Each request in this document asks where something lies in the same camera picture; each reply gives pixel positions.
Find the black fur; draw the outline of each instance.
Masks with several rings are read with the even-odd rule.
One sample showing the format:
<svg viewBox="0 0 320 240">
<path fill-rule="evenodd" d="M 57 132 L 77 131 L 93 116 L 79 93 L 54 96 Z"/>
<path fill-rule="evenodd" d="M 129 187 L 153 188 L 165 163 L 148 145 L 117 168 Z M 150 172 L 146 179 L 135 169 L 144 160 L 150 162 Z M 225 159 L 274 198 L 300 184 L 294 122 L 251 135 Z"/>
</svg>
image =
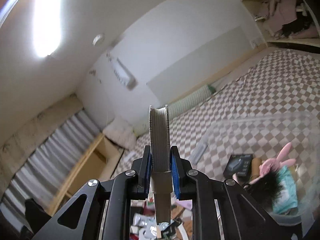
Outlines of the black fur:
<svg viewBox="0 0 320 240">
<path fill-rule="evenodd" d="M 247 184 L 244 189 L 264 208 L 272 208 L 282 190 L 279 184 L 278 172 L 272 169 L 254 184 Z"/>
</svg>

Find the ceiling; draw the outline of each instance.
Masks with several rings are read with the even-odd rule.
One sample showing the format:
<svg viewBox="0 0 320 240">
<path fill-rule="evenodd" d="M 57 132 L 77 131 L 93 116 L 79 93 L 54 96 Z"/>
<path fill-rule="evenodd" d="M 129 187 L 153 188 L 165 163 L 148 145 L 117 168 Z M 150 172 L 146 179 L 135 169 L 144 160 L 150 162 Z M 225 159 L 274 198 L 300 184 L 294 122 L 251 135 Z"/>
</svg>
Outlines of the ceiling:
<svg viewBox="0 0 320 240">
<path fill-rule="evenodd" d="M 0 145 L 75 91 L 86 70 L 132 23 L 164 0 L 61 0 L 61 43 L 45 58 L 33 46 L 35 0 L 19 0 L 0 28 Z M 93 38 L 105 33 L 99 47 Z"/>
</svg>

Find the pillow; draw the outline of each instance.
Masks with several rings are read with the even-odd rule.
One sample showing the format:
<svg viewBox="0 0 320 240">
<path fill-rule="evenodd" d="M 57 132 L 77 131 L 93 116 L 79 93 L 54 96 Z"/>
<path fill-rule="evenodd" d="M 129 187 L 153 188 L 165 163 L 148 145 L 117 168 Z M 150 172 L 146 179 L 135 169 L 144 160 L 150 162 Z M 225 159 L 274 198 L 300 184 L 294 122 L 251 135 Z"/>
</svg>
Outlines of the pillow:
<svg viewBox="0 0 320 240">
<path fill-rule="evenodd" d="M 132 126 L 120 116 L 116 116 L 102 132 L 108 139 L 125 149 L 132 150 L 136 145 L 137 138 Z"/>
</svg>

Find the book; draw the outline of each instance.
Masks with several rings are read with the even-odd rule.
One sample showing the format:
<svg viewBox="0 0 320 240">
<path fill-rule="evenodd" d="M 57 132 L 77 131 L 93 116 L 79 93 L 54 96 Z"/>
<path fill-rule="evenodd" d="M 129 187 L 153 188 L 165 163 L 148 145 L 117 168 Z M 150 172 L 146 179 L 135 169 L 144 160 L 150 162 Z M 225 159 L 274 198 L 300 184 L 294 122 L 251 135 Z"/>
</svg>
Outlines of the book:
<svg viewBox="0 0 320 240">
<path fill-rule="evenodd" d="M 170 163 L 170 134 L 168 106 L 149 108 L 151 148 L 151 191 L 154 193 L 157 224 L 170 223 L 172 175 Z"/>
</svg>

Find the clothes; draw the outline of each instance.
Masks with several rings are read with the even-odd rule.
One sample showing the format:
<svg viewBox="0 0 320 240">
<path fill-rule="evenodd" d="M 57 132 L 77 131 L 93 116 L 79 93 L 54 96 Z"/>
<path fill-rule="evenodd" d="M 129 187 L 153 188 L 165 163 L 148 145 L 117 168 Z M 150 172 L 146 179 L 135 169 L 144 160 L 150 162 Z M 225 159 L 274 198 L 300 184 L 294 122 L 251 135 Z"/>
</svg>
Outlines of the clothes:
<svg viewBox="0 0 320 240">
<path fill-rule="evenodd" d="M 282 25 L 289 24 L 297 19 L 297 0 L 281 0 L 279 3 L 276 3 L 274 13 L 271 7 L 273 3 L 275 2 L 271 0 L 269 19 L 266 20 L 266 24 L 269 25 L 269 28 L 275 33 L 282 29 Z"/>
<path fill-rule="evenodd" d="M 281 214 L 291 208 L 297 207 L 298 198 L 295 182 L 287 166 L 283 166 L 278 171 L 278 178 L 283 189 L 278 199 L 272 203 L 272 209 L 274 213 Z"/>
<path fill-rule="evenodd" d="M 289 24 L 282 26 L 282 34 L 288 37 L 292 33 L 298 33 L 302 30 L 307 30 L 312 23 L 312 17 L 308 14 L 307 17 L 302 15 L 302 12 L 297 13 L 297 19 Z"/>
<path fill-rule="evenodd" d="M 265 17 L 264 27 L 272 36 L 282 25 L 289 24 L 297 19 L 296 15 L 297 0 L 269 0 L 262 3 L 259 17 Z"/>
<path fill-rule="evenodd" d="M 290 34 L 289 39 L 303 39 L 303 38 L 318 38 L 319 34 L 315 25 L 310 25 L 306 30 L 301 32 Z"/>
</svg>

